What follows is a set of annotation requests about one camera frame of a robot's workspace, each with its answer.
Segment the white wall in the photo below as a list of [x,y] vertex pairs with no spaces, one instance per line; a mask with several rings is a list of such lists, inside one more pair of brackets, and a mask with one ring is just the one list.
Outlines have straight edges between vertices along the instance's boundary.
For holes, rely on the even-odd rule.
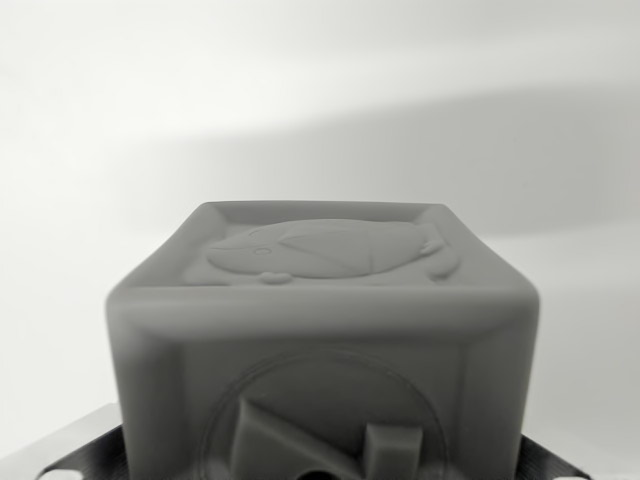
[[616,1],[0,3],[0,456],[115,399],[104,297],[199,203],[358,199],[446,203],[528,274],[526,431],[640,472],[639,27]]

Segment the embossed relief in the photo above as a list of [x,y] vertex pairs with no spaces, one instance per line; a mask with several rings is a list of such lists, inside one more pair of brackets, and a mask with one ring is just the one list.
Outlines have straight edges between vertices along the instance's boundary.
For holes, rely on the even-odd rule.
[[421,258],[427,259],[421,275],[433,280],[448,276],[459,263],[433,224],[349,219],[258,226],[209,245],[205,255],[210,267],[274,285],[294,278],[373,277]]

